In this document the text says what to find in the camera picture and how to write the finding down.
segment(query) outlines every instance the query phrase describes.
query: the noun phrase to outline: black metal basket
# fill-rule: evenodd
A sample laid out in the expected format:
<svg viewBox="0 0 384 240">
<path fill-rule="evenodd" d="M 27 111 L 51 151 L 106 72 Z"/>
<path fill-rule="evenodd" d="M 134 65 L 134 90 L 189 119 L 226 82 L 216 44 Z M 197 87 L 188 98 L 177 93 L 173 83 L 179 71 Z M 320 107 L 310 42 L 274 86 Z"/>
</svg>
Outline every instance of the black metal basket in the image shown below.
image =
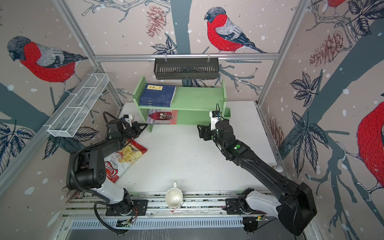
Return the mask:
<svg viewBox="0 0 384 240">
<path fill-rule="evenodd" d="M 216 79 L 218 58 L 156 58 L 156 79 Z"/>
</svg>

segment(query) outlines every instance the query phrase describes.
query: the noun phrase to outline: white tabletop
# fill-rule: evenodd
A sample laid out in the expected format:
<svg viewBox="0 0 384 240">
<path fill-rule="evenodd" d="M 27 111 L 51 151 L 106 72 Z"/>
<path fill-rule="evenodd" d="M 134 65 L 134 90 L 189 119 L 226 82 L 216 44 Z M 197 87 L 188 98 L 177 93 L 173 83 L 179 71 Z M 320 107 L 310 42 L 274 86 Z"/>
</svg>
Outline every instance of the white tabletop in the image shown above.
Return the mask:
<svg viewBox="0 0 384 240">
<path fill-rule="evenodd" d="M 231 101 L 227 107 L 236 138 L 268 165 L 276 165 L 254 102 Z M 124 114 L 143 122 L 134 103 L 124 105 L 120 117 Z M 148 151 L 116 182 L 129 192 L 164 192 L 174 181 L 182 191 L 267 190 L 248 171 L 225 160 L 213 141 L 199 138 L 196 126 L 155 125 L 135 140 Z"/>
</svg>

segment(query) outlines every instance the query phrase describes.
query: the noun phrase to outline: metal vent grille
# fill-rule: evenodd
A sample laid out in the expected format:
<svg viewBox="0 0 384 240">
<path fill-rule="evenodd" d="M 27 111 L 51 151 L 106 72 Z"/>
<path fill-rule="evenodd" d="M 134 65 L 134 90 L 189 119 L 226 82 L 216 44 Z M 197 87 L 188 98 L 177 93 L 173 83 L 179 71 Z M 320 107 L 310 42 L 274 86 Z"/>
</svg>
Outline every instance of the metal vent grille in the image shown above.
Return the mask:
<svg viewBox="0 0 384 240">
<path fill-rule="evenodd" d="M 116 227 L 121 218 L 105 219 L 104 221 L 117 229 L 127 227 Z M 164 228 L 229 228 L 244 227 L 242 217 L 193 217 L 193 218 L 138 218 L 128 228 L 135 230 L 164 229 Z M 74 229 L 104 229 L 105 227 L 97 219 L 74 219 L 71 230 Z"/>
<path fill-rule="evenodd" d="M 216 79 L 218 72 L 218 58 L 156 59 L 154 67 L 156 79 Z"/>
</svg>

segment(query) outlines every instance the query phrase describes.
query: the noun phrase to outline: green bookshelf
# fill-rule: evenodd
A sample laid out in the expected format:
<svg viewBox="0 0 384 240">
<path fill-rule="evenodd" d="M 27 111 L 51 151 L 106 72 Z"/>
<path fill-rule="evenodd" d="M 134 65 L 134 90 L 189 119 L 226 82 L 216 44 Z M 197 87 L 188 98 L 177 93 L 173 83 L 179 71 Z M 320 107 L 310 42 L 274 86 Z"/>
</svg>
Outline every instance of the green bookshelf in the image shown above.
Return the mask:
<svg viewBox="0 0 384 240">
<path fill-rule="evenodd" d="M 220 106 L 220 111 L 224 113 L 223 117 L 227 119 L 231 117 L 231 110 L 226 107 L 227 93 L 224 80 L 221 88 L 176 87 L 176 93 L 170 108 L 140 106 L 139 98 L 146 84 L 146 78 L 141 77 L 132 94 L 133 102 L 140 110 L 144 122 L 147 121 L 148 110 L 155 108 L 178 110 L 177 125 L 208 125 L 210 124 L 209 112 L 216 110 L 217 103 Z M 147 129 L 151 132 L 153 124 L 150 124 Z"/>
</svg>

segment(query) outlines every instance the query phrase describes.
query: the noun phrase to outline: chips bag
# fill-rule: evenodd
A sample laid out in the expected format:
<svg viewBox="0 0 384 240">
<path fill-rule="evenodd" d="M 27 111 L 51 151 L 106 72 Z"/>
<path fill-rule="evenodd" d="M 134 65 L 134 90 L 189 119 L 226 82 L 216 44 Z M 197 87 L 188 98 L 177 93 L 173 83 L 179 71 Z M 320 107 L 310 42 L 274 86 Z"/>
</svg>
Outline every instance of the chips bag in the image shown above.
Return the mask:
<svg viewBox="0 0 384 240">
<path fill-rule="evenodd" d="M 134 140 L 128 140 L 127 142 L 129 143 L 122 150 L 112 153 L 104 158 L 107 177 L 112 182 L 116 182 L 132 164 L 147 152 L 145 147 Z"/>
</svg>

